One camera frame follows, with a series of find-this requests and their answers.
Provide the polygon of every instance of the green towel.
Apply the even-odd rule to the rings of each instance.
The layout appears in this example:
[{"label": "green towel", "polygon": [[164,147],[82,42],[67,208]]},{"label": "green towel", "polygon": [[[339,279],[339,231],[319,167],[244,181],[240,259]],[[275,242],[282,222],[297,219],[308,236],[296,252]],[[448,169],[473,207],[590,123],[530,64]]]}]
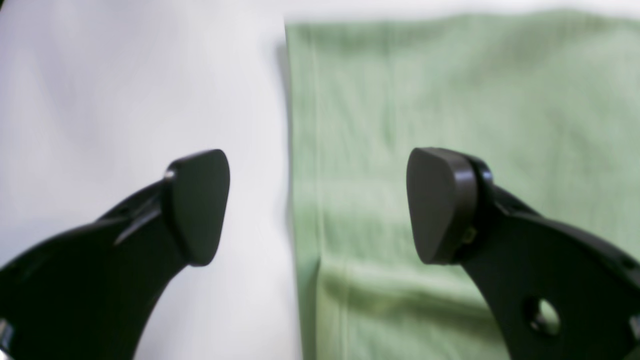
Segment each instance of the green towel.
[{"label": "green towel", "polygon": [[290,24],[306,360],[507,359],[458,266],[423,265],[414,147],[479,156],[545,216],[640,256],[640,26],[557,11]]}]

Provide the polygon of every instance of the black plastic bracket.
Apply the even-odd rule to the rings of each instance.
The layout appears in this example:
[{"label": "black plastic bracket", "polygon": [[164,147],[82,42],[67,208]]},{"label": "black plastic bracket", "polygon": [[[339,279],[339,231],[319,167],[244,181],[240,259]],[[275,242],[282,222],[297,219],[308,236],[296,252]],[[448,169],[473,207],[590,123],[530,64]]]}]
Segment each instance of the black plastic bracket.
[{"label": "black plastic bracket", "polygon": [[495,186],[486,164],[466,154],[414,149],[407,194],[421,260],[465,269],[512,359],[637,358],[640,265],[634,258],[543,218]]},{"label": "black plastic bracket", "polygon": [[96,222],[8,263],[0,351],[16,360],[132,359],[169,281],[213,259],[229,180],[220,150],[174,161]]}]

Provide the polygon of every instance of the circular hole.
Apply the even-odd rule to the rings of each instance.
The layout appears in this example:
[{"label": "circular hole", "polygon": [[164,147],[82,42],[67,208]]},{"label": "circular hole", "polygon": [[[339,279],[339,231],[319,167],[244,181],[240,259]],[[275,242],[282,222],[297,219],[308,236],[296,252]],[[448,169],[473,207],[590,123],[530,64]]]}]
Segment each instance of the circular hole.
[{"label": "circular hole", "polygon": [[529,299],[525,303],[525,315],[535,331],[548,336],[560,333],[560,316],[549,301]]}]

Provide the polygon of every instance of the white backdrop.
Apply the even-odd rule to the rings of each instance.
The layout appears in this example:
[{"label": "white backdrop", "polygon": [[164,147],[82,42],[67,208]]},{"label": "white backdrop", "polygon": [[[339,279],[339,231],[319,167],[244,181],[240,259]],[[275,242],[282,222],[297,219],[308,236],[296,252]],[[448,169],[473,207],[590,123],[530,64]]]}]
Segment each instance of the white backdrop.
[{"label": "white backdrop", "polygon": [[637,0],[5,0],[0,264],[223,149],[218,254],[167,287],[136,358],[299,359],[284,22],[556,6],[640,16]]}]

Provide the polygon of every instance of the white table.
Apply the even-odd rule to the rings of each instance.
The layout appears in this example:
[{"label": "white table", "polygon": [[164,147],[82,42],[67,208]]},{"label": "white table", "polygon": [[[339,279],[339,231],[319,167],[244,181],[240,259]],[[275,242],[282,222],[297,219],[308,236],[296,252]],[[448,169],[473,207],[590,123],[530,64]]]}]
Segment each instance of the white table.
[{"label": "white table", "polygon": [[5,0],[0,264],[96,219],[171,160],[220,148],[231,189],[218,254],[171,282],[137,359],[299,359],[284,20],[557,5],[640,14],[637,0]]}]

